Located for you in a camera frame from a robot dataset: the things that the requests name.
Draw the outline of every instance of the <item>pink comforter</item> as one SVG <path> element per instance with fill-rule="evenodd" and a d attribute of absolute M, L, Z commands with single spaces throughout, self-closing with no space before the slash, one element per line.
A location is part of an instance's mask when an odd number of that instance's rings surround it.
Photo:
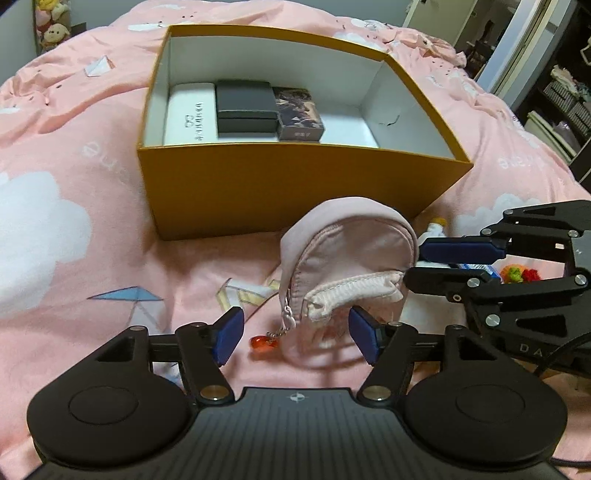
<path fill-rule="evenodd" d="M 214 321 L 221 314 L 216 292 L 228 278 L 262 284 L 278 266 L 276 233 L 169 243 L 155 235 L 135 142 L 163 27 L 180 22 L 274 25 L 387 49 L 475 163 L 415 220 L 419 232 L 433 216 L 449 220 L 450 235 L 466 235 L 509 207 L 589 198 L 501 100 L 466 77 L 463 55 L 445 42 L 278 0 L 139 4 L 34 60 L 0 88 L 0 470 L 8 480 L 39 463 L 25 412 L 41 387 L 130 323 L 167 332 Z M 88 76 L 85 67 L 103 56 L 103 73 Z M 557 265 L 537 266 L 545 276 L 561 273 Z M 88 300 L 135 286 L 141 289 L 120 301 Z M 362 363 L 311 371 L 280 356 L 251 357 L 248 339 L 275 328 L 278 312 L 273 299 L 248 319 L 224 367 L 238 394 L 244 385 L 359 387 L 369 369 Z M 591 459 L 589 394 L 568 375 L 549 381 L 571 413 L 557 455 Z"/>

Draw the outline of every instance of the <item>open cardboard box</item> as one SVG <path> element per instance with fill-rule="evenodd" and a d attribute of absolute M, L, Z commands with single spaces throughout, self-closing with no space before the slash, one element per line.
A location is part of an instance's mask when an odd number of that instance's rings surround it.
<path fill-rule="evenodd" d="M 166 146 L 171 87 L 263 80 L 310 91 L 317 142 L 218 138 Z M 412 219 L 472 164 L 387 53 L 270 27 L 172 25 L 148 92 L 138 156 L 162 239 L 277 231 L 324 200 L 363 196 Z"/>

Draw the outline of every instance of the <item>white door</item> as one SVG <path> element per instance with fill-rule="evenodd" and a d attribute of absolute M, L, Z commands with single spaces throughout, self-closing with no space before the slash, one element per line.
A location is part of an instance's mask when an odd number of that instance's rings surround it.
<path fill-rule="evenodd" d="M 455 45 L 474 5 L 476 0 L 413 0 L 403 27 Z"/>

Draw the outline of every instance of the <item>pink bag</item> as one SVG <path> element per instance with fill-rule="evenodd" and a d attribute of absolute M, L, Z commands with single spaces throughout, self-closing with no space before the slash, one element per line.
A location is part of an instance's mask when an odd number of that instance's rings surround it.
<path fill-rule="evenodd" d="M 284 356 L 307 367 L 360 357 L 348 335 L 350 307 L 397 321 L 402 277 L 417 260 L 414 230 L 390 207 L 347 197 L 309 211 L 281 239 Z"/>

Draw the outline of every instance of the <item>black cable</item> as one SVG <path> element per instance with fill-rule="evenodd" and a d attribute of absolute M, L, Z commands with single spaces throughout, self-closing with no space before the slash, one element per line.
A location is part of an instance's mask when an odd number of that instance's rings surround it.
<path fill-rule="evenodd" d="M 549 369 L 556 360 L 558 360 L 562 355 L 565 353 L 569 353 L 575 348 L 584 345 L 587 342 L 591 342 L 591 332 L 583 333 L 579 336 L 576 336 L 572 340 L 560 345 L 554 352 L 548 355 L 546 359 L 538 365 L 538 368 L 535 369 L 534 375 L 539 377 L 543 374 L 546 370 Z M 552 457 L 550 459 L 550 463 L 556 466 L 568 467 L 568 468 L 578 468 L 578 469 L 591 469 L 591 461 L 576 461 L 576 460 L 564 460 L 562 458 L 555 458 Z"/>

